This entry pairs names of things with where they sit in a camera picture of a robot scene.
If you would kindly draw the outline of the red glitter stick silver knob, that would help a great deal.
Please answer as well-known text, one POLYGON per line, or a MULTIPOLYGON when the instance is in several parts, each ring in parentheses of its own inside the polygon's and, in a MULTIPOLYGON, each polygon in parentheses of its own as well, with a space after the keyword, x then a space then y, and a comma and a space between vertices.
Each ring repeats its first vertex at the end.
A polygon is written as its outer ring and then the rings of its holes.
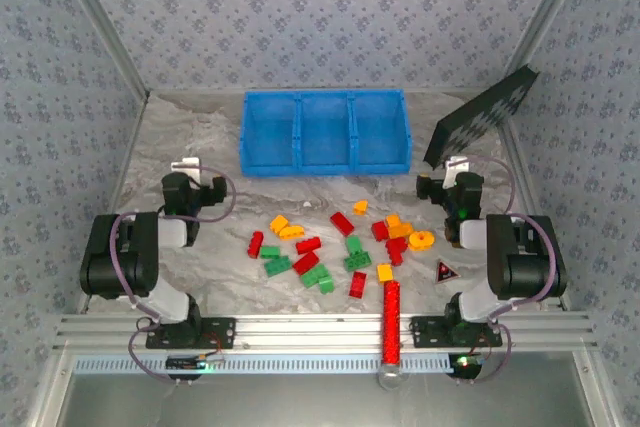
POLYGON ((381 335, 378 383, 382 389, 393 391, 408 379, 401 367, 400 284, 395 280, 383 284, 381 335))

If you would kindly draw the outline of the black patterned board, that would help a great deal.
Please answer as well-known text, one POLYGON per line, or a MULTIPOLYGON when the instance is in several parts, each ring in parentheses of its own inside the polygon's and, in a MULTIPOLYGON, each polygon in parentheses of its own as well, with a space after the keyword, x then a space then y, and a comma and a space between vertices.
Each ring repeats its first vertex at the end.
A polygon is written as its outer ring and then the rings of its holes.
POLYGON ((525 65, 439 120, 423 161, 436 168, 499 128, 517 112, 538 76, 525 65))

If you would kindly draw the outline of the small electronics board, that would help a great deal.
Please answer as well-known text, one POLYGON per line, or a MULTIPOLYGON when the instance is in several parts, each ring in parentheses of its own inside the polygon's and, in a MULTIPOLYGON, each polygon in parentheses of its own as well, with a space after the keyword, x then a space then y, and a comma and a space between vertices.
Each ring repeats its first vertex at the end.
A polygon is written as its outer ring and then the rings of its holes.
POLYGON ((177 371, 203 371, 207 368, 204 356, 169 356, 165 361, 165 369, 177 371))
POLYGON ((450 378, 474 381, 481 373, 484 358, 479 354, 451 354, 449 362, 452 369, 448 373, 450 378))

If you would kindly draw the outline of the blue three-compartment plastic bin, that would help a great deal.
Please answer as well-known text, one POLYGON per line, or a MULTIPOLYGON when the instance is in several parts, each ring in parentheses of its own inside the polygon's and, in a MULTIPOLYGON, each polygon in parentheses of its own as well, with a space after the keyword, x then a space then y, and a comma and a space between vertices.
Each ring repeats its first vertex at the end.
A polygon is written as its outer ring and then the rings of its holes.
POLYGON ((239 157, 246 176, 405 174, 411 155, 401 90, 245 94, 239 157))

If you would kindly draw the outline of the aluminum side rail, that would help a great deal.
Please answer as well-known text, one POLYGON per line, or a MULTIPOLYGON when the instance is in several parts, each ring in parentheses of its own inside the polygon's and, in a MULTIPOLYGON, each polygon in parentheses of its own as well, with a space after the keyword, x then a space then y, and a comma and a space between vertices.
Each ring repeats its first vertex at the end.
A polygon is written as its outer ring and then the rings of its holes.
POLYGON ((119 166, 118 169, 118 176, 116 179, 116 184, 115 187, 113 189, 113 192, 111 194, 109 203, 108 203, 108 207, 107 207, 107 212, 108 213, 113 213, 117 210, 118 208, 118 202, 119 202, 119 198, 126 180, 126 174, 130 165, 130 161, 131 161, 131 156, 132 156, 132 152, 134 149, 134 146, 136 144, 138 135, 139 135, 139 131, 140 131, 140 127, 142 124, 142 120, 144 118, 144 113, 146 110, 146 107, 148 105, 148 99, 150 97, 150 93, 147 92, 146 93, 146 97, 144 98, 144 100, 142 101, 140 108, 138 110, 138 114, 136 116, 135 122, 133 124, 133 128, 131 131, 131 134, 129 136, 129 140, 128 143, 126 145, 126 149, 124 151, 124 157, 123 160, 119 166))

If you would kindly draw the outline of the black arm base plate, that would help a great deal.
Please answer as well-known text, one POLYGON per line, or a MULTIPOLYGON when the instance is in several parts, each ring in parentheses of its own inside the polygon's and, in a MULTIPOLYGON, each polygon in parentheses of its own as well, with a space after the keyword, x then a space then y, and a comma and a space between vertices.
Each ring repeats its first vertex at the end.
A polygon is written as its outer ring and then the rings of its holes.
POLYGON ((193 322, 162 324, 147 334, 145 347, 150 350, 217 350, 232 349, 236 319, 205 317, 199 325, 193 322))
POLYGON ((481 323, 450 323, 444 316, 415 316, 409 330, 416 348, 501 347, 499 332, 481 323))

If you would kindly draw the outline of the aluminum profile rail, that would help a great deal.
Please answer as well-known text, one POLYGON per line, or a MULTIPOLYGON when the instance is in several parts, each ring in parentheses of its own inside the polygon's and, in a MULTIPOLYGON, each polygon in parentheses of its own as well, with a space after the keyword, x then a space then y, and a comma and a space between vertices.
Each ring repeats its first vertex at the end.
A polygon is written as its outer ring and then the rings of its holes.
MULTIPOLYGON (((122 353, 136 327, 135 314, 66 315, 53 340, 56 350, 122 353)), ((569 352, 598 347, 584 312, 517 311, 500 318, 515 351, 569 352)), ((372 353, 381 343, 379 314, 240 315, 236 353, 372 353)))

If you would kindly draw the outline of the red black triangle sign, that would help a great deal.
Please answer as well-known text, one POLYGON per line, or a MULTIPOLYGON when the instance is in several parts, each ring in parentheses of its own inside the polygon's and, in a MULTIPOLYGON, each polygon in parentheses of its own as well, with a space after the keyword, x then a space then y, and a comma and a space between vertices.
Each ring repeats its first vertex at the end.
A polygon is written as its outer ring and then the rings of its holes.
POLYGON ((450 267, 444 260, 439 259, 436 263, 435 284, 442 284, 460 278, 460 274, 450 267))

